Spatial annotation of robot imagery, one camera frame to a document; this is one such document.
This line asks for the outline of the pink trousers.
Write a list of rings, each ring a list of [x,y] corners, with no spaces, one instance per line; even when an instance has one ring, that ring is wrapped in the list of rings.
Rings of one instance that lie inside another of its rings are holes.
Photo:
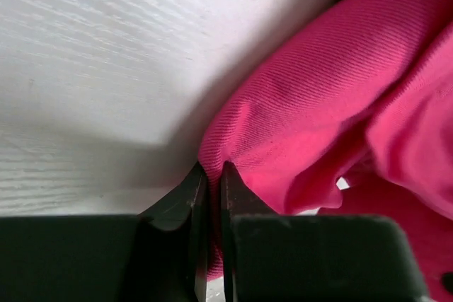
[[[219,181],[232,162],[281,214],[382,213],[431,296],[451,301],[452,0],[340,0],[263,62],[207,129],[199,161],[222,274]]]

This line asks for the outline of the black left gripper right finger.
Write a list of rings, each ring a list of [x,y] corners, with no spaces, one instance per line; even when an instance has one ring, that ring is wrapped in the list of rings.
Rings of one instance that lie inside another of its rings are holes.
[[[220,182],[228,301],[428,301],[408,240],[374,215],[277,214],[233,163]]]

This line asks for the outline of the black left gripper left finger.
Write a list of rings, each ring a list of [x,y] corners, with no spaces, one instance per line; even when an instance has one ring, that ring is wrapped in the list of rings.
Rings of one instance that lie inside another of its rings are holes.
[[[1,219],[2,301],[203,301],[207,178],[141,214]]]

